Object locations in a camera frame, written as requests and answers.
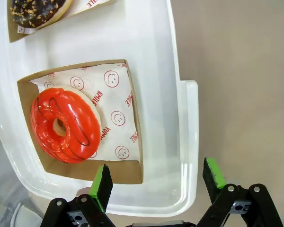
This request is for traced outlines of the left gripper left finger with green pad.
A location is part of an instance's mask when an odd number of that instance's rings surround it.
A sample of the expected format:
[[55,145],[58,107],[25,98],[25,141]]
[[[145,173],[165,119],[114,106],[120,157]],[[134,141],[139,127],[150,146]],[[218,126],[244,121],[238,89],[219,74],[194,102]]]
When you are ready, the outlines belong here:
[[63,198],[51,200],[42,220],[42,227],[114,227],[106,215],[113,189],[109,167],[99,167],[87,194],[71,201]]

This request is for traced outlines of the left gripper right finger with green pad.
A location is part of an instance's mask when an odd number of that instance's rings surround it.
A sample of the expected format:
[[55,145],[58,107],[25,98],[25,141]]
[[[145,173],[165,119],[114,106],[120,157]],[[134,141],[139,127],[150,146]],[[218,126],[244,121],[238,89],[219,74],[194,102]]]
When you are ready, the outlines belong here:
[[282,227],[281,218],[263,184],[248,189],[226,183],[214,158],[206,157],[203,179],[211,206],[197,223],[198,227],[223,227],[231,214],[241,215],[248,227]]

